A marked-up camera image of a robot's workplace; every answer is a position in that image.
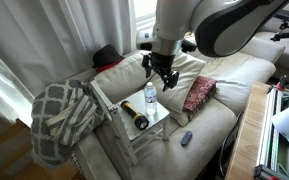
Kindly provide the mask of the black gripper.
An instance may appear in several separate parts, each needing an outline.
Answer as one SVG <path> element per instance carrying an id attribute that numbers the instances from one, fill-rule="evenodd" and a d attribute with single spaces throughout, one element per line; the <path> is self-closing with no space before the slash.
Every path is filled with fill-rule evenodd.
<path id="1" fill-rule="evenodd" d="M 142 66 L 145 68 L 146 75 L 150 76 L 151 71 L 155 71 L 158 75 L 163 76 L 163 92 L 167 89 L 174 88 L 179 79 L 179 73 L 177 71 L 171 71 L 174 58 L 174 55 L 161 55 L 156 52 L 143 56 Z"/>

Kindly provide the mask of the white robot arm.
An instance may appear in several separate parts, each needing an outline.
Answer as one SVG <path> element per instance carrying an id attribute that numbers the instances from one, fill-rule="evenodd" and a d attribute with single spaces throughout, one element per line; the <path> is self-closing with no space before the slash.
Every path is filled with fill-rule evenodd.
<path id="1" fill-rule="evenodd" d="M 142 66 L 157 73 L 164 90 L 177 85 L 179 73 L 171 66 L 188 32 L 195 35 L 198 51 L 207 57 L 226 57 L 241 50 L 289 0 L 157 0 L 151 32 L 136 37 L 146 50 Z"/>

